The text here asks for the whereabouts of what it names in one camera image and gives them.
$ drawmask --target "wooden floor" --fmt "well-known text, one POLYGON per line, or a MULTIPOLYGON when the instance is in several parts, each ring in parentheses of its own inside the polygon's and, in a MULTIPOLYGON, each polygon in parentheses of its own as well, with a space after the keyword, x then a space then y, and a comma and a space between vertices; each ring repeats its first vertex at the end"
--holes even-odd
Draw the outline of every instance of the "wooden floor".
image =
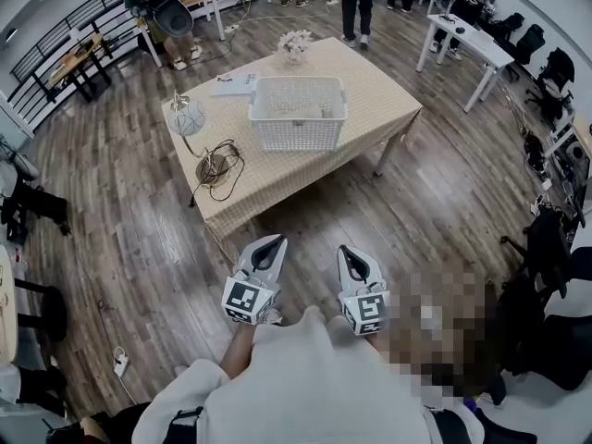
MULTIPOLYGON (((339 6, 305 9, 259 1, 228 45, 214 23, 199 22, 203 59, 182 72, 157 69, 136 52, 109 69, 113 85, 87 105, 77 94, 39 128, 31 157, 47 191, 69 201, 73 237, 47 219, 35 222, 25 248, 32 281, 58 286, 69 310, 67 338, 55 346, 68 399, 79 416, 114 413, 130 399, 113 373, 112 351, 125 347, 124 381, 138 402, 197 358, 217 361, 233 324, 220 311, 231 265, 208 234, 167 133, 161 103, 260 57, 282 32, 308 29, 316 39, 341 34, 339 6)), ((282 285, 289 320, 309 304, 337 313, 335 252, 349 243, 371 253, 395 288, 418 271, 460 265, 499 285, 517 265, 501 234, 520 238, 528 203, 541 191, 524 167, 518 124, 500 86, 465 115, 463 106, 484 68, 464 55, 425 71, 415 65, 427 31, 426 8, 411 16, 376 0, 370 61, 424 105, 414 147, 396 147, 384 177, 372 177, 381 146, 291 196, 233 237, 239 246, 271 233, 290 238, 282 285)), ((224 13, 225 25, 242 9, 224 13)), ((524 87, 511 86, 523 100, 524 87)), ((542 133, 528 112, 532 130, 542 133)))

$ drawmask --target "table with checkered tablecloth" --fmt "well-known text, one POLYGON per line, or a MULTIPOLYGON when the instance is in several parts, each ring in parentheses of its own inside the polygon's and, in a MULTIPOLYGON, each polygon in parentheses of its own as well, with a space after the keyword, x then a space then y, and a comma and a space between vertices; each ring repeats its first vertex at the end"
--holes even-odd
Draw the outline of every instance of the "table with checkered tablecloth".
MULTIPOLYGON (((224 239, 238 227, 294 192, 321 179, 371 146, 388 140, 376 172, 384 167, 396 139, 406 134, 422 106, 410 94, 361 55, 335 38, 312 43, 305 62, 293 65, 271 55, 234 72, 255 72, 260 76, 330 76, 343 82, 347 95, 348 119, 341 129, 337 148, 331 152, 265 152, 251 129, 248 96, 212 97, 214 80, 184 93, 199 100, 205 109, 205 125, 190 137, 192 150, 200 154, 212 150, 225 139, 235 141, 245 167, 233 193, 224 202, 212 199, 200 188, 195 202, 205 224, 226 254, 224 239)), ((171 102, 163 104, 165 119, 171 102)), ((182 138, 169 131, 191 191, 198 186, 193 156, 182 138)), ((238 175, 238 163, 229 172, 229 181, 214 189, 224 198, 238 175)))

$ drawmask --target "checkered tablecloth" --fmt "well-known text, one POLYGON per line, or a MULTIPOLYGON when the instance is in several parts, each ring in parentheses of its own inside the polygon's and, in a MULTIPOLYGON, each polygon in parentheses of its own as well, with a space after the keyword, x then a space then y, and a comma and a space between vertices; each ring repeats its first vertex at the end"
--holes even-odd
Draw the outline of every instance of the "checkered tablecloth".
MULTIPOLYGON (((393 79, 335 38, 312 43, 306 62, 285 63, 271 55, 238 68, 260 76, 331 76, 343 81, 349 115, 341 130, 338 146, 332 152, 264 152, 252 132, 249 97, 211 97, 213 80, 194 87, 185 95, 199 100, 205 109, 205 125, 188 142, 197 154, 210 150, 225 139, 233 139, 245 160, 245 168, 232 195, 224 202, 214 201, 205 188, 195 193, 203 220, 219 244, 232 231, 261 214, 294 192, 321 179, 372 145, 408 130, 421 105, 393 79)), ((170 101, 163 104, 165 118, 170 101)), ((193 191, 198 180, 195 158, 181 137, 172 131, 179 161, 193 191)), ((230 172, 230 179, 214 190, 224 198, 241 164, 230 172)))

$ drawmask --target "white plastic basket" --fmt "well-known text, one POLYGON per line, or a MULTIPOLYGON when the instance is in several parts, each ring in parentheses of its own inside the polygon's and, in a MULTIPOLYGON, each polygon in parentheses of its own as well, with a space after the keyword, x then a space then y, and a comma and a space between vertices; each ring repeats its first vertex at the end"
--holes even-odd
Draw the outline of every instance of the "white plastic basket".
POLYGON ((261 78, 249 107, 253 130, 268 151, 334 150, 347 116, 338 78, 261 78))

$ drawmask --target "white flowers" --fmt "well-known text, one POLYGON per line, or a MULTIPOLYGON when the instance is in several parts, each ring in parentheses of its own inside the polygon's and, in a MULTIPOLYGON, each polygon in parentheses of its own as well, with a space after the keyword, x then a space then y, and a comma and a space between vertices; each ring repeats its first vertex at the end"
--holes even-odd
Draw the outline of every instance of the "white flowers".
POLYGON ((290 31, 281 35, 277 44, 277 53, 287 61, 301 62, 312 40, 311 32, 307 30, 290 31))

